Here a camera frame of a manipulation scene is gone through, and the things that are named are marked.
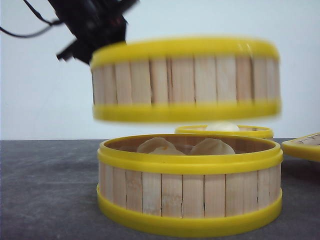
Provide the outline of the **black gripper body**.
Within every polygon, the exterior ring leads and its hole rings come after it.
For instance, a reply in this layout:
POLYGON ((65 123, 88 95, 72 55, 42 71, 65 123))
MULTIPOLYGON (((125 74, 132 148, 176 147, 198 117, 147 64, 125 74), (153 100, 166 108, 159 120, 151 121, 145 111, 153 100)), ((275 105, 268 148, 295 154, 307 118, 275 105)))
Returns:
POLYGON ((75 40, 58 53, 57 59, 75 58, 89 64, 94 51, 126 40, 123 14, 136 0, 50 0, 58 19, 75 40))

